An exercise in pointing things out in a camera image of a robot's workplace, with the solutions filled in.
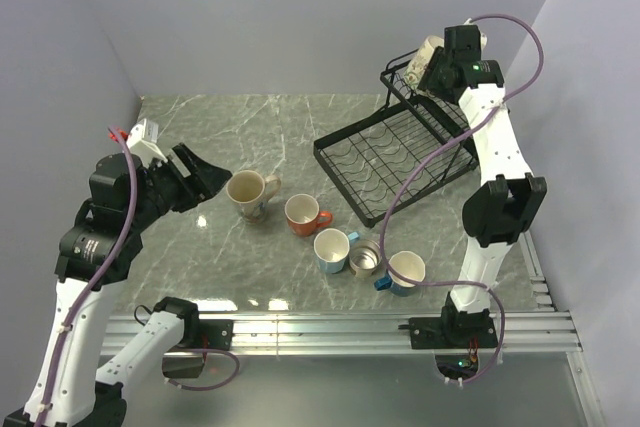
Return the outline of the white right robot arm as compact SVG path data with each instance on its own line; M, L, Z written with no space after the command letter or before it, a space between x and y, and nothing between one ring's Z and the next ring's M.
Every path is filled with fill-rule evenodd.
M531 226L547 184L524 159L506 105L501 69L496 61L483 59L477 26L445 29L418 87L461 109L481 175L478 190L463 206L467 248L459 282L450 290L446 317L440 322L444 341L458 347L487 317L489 290L504 257Z

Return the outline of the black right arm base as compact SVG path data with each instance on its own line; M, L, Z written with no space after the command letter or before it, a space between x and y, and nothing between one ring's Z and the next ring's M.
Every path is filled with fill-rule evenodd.
M495 348L498 337L491 318L472 322L470 325L458 325L443 317L412 317L400 324L398 329L406 331L413 350L451 350Z

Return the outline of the beige floral mug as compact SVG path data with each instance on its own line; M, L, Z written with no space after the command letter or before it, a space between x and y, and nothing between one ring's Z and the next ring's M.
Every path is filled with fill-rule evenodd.
M243 170L231 177L225 191L238 215L247 223L257 224L266 218L267 204L280 188L281 179L275 174L263 177L256 171Z

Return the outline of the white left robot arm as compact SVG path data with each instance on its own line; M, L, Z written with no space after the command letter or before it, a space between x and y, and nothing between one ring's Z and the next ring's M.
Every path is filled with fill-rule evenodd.
M110 315L141 235L168 212L182 213L215 197L230 171L199 158L185 144L172 159L143 161L133 153L101 159L89 178L91 195L59 243L56 311L45 358L29 400L6 426L119 426L137 382L170 349L202 349L205 334L195 303L165 297L141 332L100 365Z

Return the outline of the green inside floral mug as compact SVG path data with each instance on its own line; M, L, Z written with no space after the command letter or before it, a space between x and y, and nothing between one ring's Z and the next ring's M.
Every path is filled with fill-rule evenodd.
M426 68L438 47L444 46L444 39L439 36L430 35L425 38L421 47L414 54L405 69L403 76L406 85L415 93L423 93L419 88L419 83L426 72Z

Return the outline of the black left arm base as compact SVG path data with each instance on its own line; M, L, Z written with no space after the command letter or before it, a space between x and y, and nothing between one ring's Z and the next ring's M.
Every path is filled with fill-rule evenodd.
M204 319L191 322L181 346L185 348L231 349L234 322L231 319Z

